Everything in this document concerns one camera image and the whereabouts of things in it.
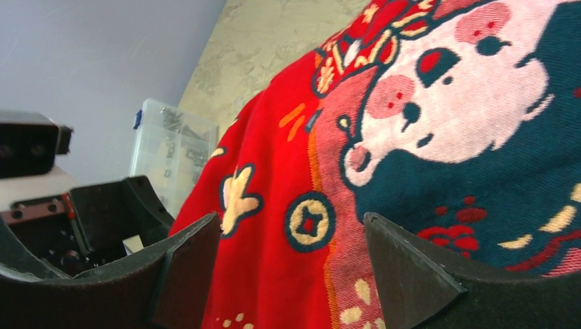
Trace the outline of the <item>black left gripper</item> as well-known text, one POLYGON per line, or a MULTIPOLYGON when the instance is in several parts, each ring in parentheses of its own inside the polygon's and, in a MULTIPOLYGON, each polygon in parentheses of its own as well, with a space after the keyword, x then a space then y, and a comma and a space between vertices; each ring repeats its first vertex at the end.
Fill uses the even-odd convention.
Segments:
POLYGON ((1 211, 1 276, 72 278, 130 255, 127 239, 165 239, 173 222, 144 175, 14 202, 1 211))

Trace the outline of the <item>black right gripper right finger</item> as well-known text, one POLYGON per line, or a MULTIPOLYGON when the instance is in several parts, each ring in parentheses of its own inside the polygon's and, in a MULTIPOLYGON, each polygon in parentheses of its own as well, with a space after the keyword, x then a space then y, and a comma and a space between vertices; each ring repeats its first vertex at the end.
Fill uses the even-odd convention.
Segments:
POLYGON ((543 278, 471 260, 379 214, 365 237, 388 328, 579 328, 580 274, 543 278))

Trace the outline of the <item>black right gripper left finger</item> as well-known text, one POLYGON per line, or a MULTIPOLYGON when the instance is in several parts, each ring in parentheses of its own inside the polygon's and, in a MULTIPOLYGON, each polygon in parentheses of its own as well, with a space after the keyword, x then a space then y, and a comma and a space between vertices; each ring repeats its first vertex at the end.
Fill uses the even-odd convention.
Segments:
POLYGON ((220 237, 220 220, 212 213, 70 278, 1 226, 1 327, 200 328, 220 237))

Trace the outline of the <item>red printed pillowcase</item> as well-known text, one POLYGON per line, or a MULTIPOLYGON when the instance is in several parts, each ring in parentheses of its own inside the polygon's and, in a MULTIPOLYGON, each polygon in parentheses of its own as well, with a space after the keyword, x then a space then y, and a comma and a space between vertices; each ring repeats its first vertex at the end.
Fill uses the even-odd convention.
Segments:
POLYGON ((371 1, 237 115, 202 328, 388 328, 373 212, 465 258, 580 274, 580 2, 371 1))

